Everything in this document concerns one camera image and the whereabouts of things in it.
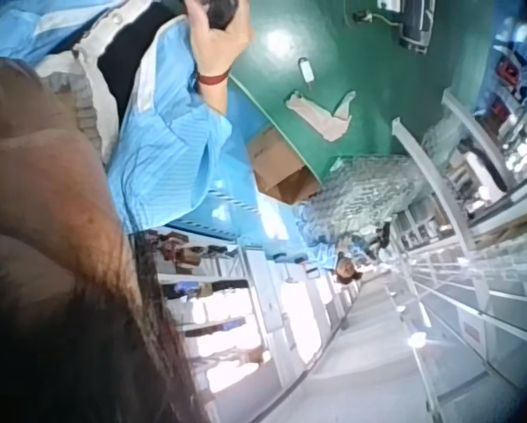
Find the box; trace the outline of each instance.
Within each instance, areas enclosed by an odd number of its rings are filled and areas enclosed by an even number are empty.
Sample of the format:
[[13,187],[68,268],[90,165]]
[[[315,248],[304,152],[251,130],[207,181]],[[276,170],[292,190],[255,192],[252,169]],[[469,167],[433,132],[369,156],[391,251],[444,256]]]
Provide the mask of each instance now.
[[263,194],[295,204],[320,190],[320,182],[274,128],[251,141],[248,151]]

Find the red bracelet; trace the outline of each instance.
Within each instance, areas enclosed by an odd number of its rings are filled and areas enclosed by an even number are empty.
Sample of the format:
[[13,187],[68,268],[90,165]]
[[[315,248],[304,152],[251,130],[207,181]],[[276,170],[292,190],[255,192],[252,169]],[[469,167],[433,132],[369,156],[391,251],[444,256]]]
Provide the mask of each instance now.
[[199,81],[199,84],[203,85],[218,85],[222,83],[223,81],[226,81],[228,78],[228,74],[230,73],[230,70],[227,70],[222,75],[218,75],[216,77],[206,77],[201,75],[200,73],[197,73],[197,79]]

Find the hair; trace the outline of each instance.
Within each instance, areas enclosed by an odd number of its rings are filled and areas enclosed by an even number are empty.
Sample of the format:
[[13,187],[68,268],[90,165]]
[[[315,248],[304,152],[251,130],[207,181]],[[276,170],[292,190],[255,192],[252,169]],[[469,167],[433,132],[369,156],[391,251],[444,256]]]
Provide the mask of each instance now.
[[0,421],[208,421],[152,252],[142,234],[132,244],[139,318],[106,281],[79,280],[46,318],[19,327],[20,298],[0,266]]
[[360,280],[361,277],[363,276],[363,273],[359,271],[355,271],[353,275],[349,278],[344,278],[343,276],[340,276],[338,274],[336,274],[336,276],[337,276],[337,282],[339,284],[350,285],[352,282],[357,282],[358,280]]

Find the floor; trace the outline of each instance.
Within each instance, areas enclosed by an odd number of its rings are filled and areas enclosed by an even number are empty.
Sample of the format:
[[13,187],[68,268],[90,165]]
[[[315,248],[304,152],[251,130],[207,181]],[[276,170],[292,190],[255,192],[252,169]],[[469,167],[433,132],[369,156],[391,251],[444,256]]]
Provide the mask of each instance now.
[[[400,48],[397,35],[381,23],[348,27],[344,4],[251,1],[256,41],[233,69],[235,80],[320,179],[339,155],[402,153],[390,134],[391,120],[401,116],[421,137],[442,117],[447,87],[464,104],[474,104],[492,33],[493,1],[437,0],[430,50],[418,56]],[[347,0],[346,9],[374,5],[373,0]],[[312,89],[301,77],[301,57],[313,66]],[[286,108],[284,102],[294,90],[330,110],[346,92],[356,90],[348,134],[326,143]]]

